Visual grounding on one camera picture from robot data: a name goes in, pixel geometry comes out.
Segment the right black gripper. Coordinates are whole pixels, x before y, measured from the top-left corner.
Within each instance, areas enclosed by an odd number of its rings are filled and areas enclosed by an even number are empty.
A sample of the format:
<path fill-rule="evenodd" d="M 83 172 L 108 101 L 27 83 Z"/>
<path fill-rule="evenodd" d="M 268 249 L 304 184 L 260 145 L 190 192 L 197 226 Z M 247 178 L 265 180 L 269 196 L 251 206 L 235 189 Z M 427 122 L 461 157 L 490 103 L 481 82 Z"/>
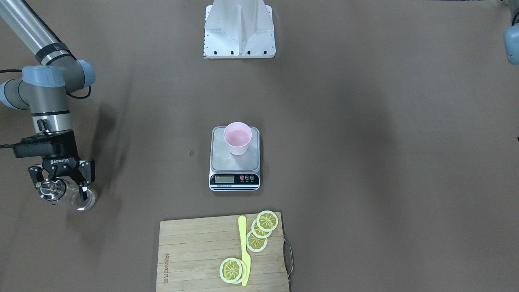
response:
<path fill-rule="evenodd" d="M 96 161 L 94 159 L 80 161 L 75 134 L 73 131 L 54 135 L 42 135 L 46 152 L 42 155 L 42 165 L 28 167 L 28 173 L 36 190 L 48 179 L 70 177 L 78 179 L 80 199 L 87 201 L 88 187 L 96 179 Z"/>

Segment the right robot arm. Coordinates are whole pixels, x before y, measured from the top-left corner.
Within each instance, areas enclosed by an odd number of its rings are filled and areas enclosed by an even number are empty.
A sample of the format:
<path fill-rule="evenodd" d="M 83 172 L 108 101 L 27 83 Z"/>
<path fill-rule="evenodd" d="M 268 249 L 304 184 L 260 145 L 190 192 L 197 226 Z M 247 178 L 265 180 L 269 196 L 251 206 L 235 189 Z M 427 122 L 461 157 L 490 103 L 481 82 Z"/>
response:
<path fill-rule="evenodd" d="M 20 70 L 21 78 L 1 85 L 1 102 L 16 110 L 30 110 L 35 135 L 4 144 L 15 157 L 40 157 L 28 168 L 41 198 L 77 210 L 93 206 L 89 185 L 96 179 L 94 160 L 79 157 L 68 98 L 90 88 L 93 67 L 74 57 L 69 48 L 24 0 L 2 0 L 1 18 L 39 62 Z"/>

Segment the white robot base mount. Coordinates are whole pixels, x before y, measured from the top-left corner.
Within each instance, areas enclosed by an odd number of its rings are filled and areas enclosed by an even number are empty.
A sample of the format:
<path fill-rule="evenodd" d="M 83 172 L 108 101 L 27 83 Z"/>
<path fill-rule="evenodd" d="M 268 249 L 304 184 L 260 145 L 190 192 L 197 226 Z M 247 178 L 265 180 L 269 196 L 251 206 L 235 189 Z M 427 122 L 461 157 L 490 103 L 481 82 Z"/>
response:
<path fill-rule="evenodd" d="M 204 16 L 205 58 L 275 57 L 272 8 L 263 0 L 215 0 L 206 6 Z"/>

